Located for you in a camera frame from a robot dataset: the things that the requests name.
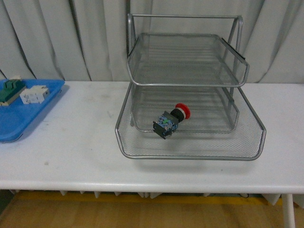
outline table leg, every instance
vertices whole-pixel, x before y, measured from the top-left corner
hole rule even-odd
[[[282,194],[284,227],[295,228],[295,213],[292,194]]]

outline wire mesh tray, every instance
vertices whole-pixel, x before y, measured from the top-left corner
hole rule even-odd
[[[249,65],[217,35],[141,34],[128,70],[139,86],[239,87]]]
[[[234,103],[228,97],[225,98],[226,93],[223,94],[220,91],[222,88],[213,90],[213,92],[208,92],[205,88],[203,92],[197,91],[199,88],[193,88],[192,95],[189,91],[180,90],[176,100],[173,99],[174,96],[171,96],[171,100],[166,103],[163,102],[166,99],[163,90],[157,91],[153,89],[153,86],[138,90],[131,85],[127,91],[115,128],[118,144],[124,156],[134,159],[243,161],[254,160],[260,156],[264,146],[266,129],[240,88],[234,91]],[[212,93],[215,99],[201,100],[203,95],[198,95],[197,92],[202,94]],[[188,101],[192,98],[193,103],[190,103],[191,105],[197,104],[191,112],[191,118],[194,120],[192,123],[190,123],[191,118],[181,122],[177,131],[171,137],[163,140],[151,131],[149,121],[151,121],[150,125],[152,126],[154,112],[148,114],[149,110],[151,110],[151,107],[160,110],[159,113],[155,111],[153,117],[155,120],[165,109],[169,109],[167,105],[178,103],[179,97],[183,97],[184,94]],[[161,98],[159,100],[160,106],[156,106],[158,96]],[[225,127],[222,125],[224,122],[221,122],[218,129],[208,129],[202,125],[206,123],[206,120],[194,124],[195,120],[202,115],[197,113],[203,113],[204,109],[208,107],[208,103],[212,104],[210,107],[224,110],[222,115],[224,113],[226,115],[224,118],[226,119]],[[229,107],[231,108],[231,114],[227,115]]]

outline metal rod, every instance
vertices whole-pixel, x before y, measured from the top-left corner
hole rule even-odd
[[[201,15],[157,15],[157,14],[133,14],[134,17],[142,18],[216,18],[216,19],[236,19],[240,16],[201,16]]]
[[[134,25],[134,18],[131,13],[128,14],[128,39],[129,39],[129,50],[128,54],[130,54],[132,48],[134,47],[135,40],[135,25]]]

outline wooden floor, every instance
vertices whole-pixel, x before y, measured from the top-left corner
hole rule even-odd
[[[295,206],[296,227],[304,210]],[[18,194],[0,216],[0,228],[282,228],[282,206],[236,197],[31,193]]]

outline metal tray frame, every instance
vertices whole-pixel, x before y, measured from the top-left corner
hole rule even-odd
[[[233,52],[234,61],[233,61],[233,69],[232,73],[235,75],[238,63],[237,61],[245,59],[239,54],[240,42],[241,42],[241,33],[243,26],[243,19],[241,16],[177,16],[177,15],[144,15],[144,14],[128,14],[128,38],[129,38],[129,49],[128,55],[132,54],[132,51],[135,48],[135,44],[137,42],[135,26],[134,26],[134,17],[159,17],[159,18],[202,18],[202,19],[233,19],[232,28],[228,37],[228,41],[226,42],[224,39],[221,42],[225,45],[226,49],[223,55],[223,60],[225,60],[228,51]],[[234,36],[236,27],[237,29],[237,39],[235,50],[231,46],[231,41]],[[266,129],[257,116],[256,112],[252,108],[242,89],[240,88],[247,79],[248,68],[246,69],[245,78],[239,84],[235,86],[227,86],[227,85],[213,85],[213,87],[222,87],[226,98],[229,100],[229,105],[231,108],[237,110],[237,118],[235,121],[235,125],[231,129],[231,131],[227,132],[208,132],[201,131],[197,135],[196,132],[186,134],[185,137],[179,135],[176,132],[174,136],[172,136],[172,141],[168,142],[169,145],[164,144],[164,141],[158,141],[162,139],[157,139],[157,135],[152,134],[149,130],[140,129],[140,127],[136,124],[136,119],[133,116],[132,111],[134,111],[134,105],[130,104],[130,102],[136,102],[136,99],[133,99],[133,96],[136,96],[136,90],[132,88],[141,87],[143,85],[137,84],[135,81],[131,82],[129,88],[126,93],[126,97],[124,99],[116,126],[115,126],[115,134],[118,141],[119,148],[122,154],[130,159],[181,159],[181,160],[233,160],[233,161],[252,161],[257,159],[263,150],[265,137],[266,137]],[[192,87],[201,87],[202,85],[192,85]],[[190,147],[186,147],[186,149],[179,148],[181,142],[185,142]],[[164,145],[166,148],[155,147],[153,145]]]

